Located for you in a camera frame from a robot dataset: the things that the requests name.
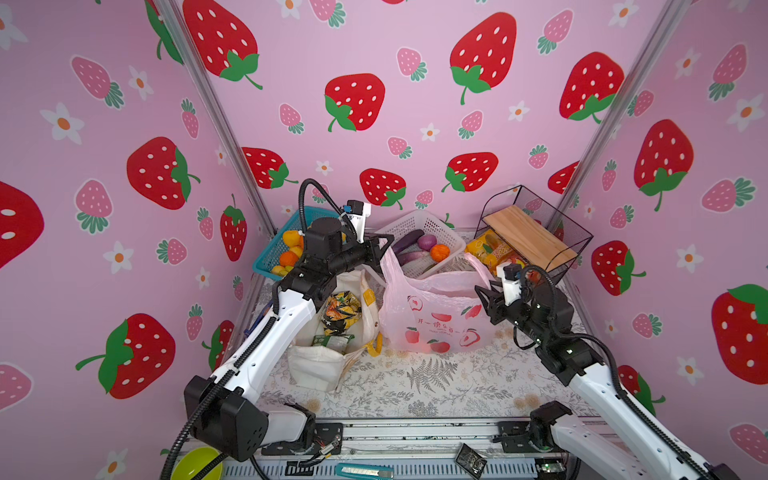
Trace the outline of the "pink plastic grocery bag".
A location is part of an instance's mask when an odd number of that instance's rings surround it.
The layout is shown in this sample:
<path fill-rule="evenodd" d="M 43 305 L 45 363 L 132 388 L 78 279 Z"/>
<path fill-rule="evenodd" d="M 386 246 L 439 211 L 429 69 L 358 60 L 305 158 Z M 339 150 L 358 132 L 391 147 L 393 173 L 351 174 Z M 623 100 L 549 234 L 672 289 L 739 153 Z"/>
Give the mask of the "pink plastic grocery bag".
<path fill-rule="evenodd" d="M 407 277 L 395 254 L 381 262 L 386 282 L 380 331 L 392 348 L 426 354 L 467 353 L 493 343 L 490 322 L 475 288 L 494 279 L 475 257 L 465 253 L 469 270 L 449 271 L 423 280 Z"/>

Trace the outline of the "small purple onion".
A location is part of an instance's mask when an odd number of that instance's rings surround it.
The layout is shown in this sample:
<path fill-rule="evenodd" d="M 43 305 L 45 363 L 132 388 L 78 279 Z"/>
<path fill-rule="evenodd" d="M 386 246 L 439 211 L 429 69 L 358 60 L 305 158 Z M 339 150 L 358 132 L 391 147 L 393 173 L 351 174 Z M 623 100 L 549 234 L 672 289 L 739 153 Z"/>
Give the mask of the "small purple onion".
<path fill-rule="evenodd" d="M 438 240 L 435 235 L 425 234 L 417 240 L 417 244 L 421 250 L 429 252 L 438 244 Z"/>

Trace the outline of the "teal plastic basket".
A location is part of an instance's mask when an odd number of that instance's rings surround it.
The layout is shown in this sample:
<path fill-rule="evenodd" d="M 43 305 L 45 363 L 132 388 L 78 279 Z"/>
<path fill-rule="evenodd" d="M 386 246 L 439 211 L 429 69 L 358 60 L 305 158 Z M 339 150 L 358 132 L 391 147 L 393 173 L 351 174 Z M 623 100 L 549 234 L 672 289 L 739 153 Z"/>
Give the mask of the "teal plastic basket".
<path fill-rule="evenodd" d="M 338 217 L 338 214 L 334 210 L 311 206 L 306 206 L 304 208 L 304 213 L 307 225 L 311 225 L 318 218 Z M 282 236 L 287 231 L 298 231 L 300 229 L 300 215 L 299 212 L 296 211 L 287 220 L 284 226 L 276 233 L 275 237 L 268 243 L 264 251 L 254 261 L 252 265 L 253 271 L 275 282 L 281 280 L 282 277 L 278 274 L 275 274 L 273 272 L 273 268 L 281 267 L 279 262 L 280 257 L 283 253 L 289 250 L 289 247 L 284 243 Z"/>

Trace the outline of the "green Fox's candy bag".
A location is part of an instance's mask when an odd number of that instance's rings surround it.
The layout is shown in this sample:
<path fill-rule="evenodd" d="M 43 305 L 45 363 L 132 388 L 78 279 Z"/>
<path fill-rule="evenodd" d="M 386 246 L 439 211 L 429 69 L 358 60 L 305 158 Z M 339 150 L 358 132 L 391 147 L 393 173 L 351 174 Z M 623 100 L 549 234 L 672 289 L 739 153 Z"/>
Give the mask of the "green Fox's candy bag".
<path fill-rule="evenodd" d="M 345 354 L 354 338 L 355 336 L 352 334 L 316 335 L 312 340 L 312 346 L 324 347 Z"/>

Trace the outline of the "small tangerine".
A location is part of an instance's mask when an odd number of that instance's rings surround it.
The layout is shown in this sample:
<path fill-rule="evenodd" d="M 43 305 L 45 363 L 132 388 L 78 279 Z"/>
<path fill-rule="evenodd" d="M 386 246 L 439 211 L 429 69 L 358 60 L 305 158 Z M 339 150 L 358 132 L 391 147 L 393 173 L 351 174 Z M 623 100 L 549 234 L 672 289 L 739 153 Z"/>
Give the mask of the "small tangerine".
<path fill-rule="evenodd" d="M 279 265 L 284 268 L 294 267 L 299 258 L 300 256 L 291 250 L 283 252 L 279 257 Z"/>

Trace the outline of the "orange pumpkin toy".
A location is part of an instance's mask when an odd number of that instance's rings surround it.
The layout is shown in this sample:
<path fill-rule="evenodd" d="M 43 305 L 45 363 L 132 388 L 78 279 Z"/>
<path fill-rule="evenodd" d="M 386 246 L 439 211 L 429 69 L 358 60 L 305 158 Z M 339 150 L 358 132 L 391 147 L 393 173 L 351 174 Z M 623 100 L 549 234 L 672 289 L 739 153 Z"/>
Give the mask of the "orange pumpkin toy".
<path fill-rule="evenodd" d="M 435 263 L 440 263 L 451 255 L 451 249 L 444 244 L 436 244 L 430 249 L 429 254 Z"/>

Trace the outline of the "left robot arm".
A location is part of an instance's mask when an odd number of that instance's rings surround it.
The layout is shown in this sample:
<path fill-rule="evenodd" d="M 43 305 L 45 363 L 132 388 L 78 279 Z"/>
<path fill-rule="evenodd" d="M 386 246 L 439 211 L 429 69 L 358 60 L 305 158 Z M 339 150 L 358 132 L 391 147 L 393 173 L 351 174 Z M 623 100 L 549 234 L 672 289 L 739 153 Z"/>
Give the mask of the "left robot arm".
<path fill-rule="evenodd" d="M 351 200 L 336 216 L 301 227 L 303 255 L 274 284 L 271 314 L 209 377 L 196 376 L 187 384 L 188 420 L 166 456 L 161 478 L 171 477 L 189 437 L 219 452 L 198 478 L 226 458 L 247 461 L 265 446 L 294 445 L 301 451 L 312 447 L 315 417 L 309 410 L 298 405 L 262 410 L 257 402 L 278 360 L 336 289 L 338 275 L 380 263 L 388 247 L 379 236 L 365 236 L 370 214 L 370 204 Z"/>

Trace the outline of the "black yellow snack bag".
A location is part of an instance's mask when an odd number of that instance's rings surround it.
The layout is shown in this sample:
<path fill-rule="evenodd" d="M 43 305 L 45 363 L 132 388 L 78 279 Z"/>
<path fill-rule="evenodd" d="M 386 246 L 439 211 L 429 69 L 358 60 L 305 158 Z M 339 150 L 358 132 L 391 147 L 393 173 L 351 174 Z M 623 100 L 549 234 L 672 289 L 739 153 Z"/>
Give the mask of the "black yellow snack bag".
<path fill-rule="evenodd" d="M 351 291 L 342 291 L 331 295 L 325 302 L 321 323 L 325 335 L 337 336 L 344 335 L 361 318 L 359 298 Z"/>

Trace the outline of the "long purple eggplant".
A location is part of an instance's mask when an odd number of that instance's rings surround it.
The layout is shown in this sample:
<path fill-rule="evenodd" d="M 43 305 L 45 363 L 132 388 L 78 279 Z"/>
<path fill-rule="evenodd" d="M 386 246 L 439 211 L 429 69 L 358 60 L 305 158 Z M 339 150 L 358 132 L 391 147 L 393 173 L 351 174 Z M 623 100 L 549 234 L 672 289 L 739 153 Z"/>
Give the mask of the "long purple eggplant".
<path fill-rule="evenodd" d="M 401 254 L 412 245 L 417 244 L 418 240 L 424 235 L 424 231 L 421 229 L 415 229 L 405 234 L 402 238 L 397 240 L 391 247 L 392 252 L 395 255 Z"/>

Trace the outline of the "black electronic module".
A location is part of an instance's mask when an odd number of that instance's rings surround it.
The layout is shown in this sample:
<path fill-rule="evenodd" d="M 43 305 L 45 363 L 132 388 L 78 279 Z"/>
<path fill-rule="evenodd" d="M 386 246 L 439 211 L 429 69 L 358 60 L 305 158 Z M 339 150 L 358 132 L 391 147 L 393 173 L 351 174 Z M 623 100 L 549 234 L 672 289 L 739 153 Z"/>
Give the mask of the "black electronic module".
<path fill-rule="evenodd" d="M 487 466 L 487 460 L 465 443 L 461 444 L 454 462 L 474 480 L 482 478 Z"/>

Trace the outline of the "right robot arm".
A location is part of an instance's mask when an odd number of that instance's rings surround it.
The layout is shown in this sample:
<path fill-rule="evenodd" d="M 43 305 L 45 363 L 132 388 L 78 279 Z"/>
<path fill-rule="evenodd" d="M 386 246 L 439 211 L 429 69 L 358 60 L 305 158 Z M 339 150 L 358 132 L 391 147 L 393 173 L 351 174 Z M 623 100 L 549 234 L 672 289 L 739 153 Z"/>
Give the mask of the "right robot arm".
<path fill-rule="evenodd" d="M 545 452 L 560 449 L 606 479 L 734 479 L 675 437 L 623 387 L 616 360 L 596 337 L 572 330 L 574 308 L 539 266 L 506 266 L 496 281 L 474 288 L 494 325 L 512 324 L 529 338 L 546 370 L 595 410 L 621 440 L 592 432 L 572 410 L 552 401 L 533 410 L 527 430 L 504 436 Z"/>

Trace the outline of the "red chips bag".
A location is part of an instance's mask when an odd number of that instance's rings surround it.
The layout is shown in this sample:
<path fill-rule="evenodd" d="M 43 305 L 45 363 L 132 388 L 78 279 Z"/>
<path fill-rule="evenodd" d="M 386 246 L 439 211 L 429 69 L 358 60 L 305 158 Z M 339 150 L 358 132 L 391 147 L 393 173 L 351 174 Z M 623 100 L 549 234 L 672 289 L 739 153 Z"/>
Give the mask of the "red chips bag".
<path fill-rule="evenodd" d="M 516 254 L 510 255 L 501 267 L 505 278 L 508 280 L 519 280 L 523 271 L 526 272 L 528 281 L 538 283 L 541 280 L 541 274 L 536 270 L 529 270 L 527 263 Z"/>

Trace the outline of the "green plastic bowl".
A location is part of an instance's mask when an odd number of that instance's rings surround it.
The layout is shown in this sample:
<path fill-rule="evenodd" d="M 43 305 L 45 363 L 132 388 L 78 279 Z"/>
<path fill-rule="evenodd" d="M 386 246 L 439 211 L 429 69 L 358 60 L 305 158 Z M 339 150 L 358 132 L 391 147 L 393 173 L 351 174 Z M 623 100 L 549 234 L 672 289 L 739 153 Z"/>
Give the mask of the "green plastic bowl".
<path fill-rule="evenodd" d="M 211 447 L 199 447 L 187 452 L 176 464 L 172 480 L 188 480 L 198 474 L 206 465 L 215 460 L 219 452 Z"/>

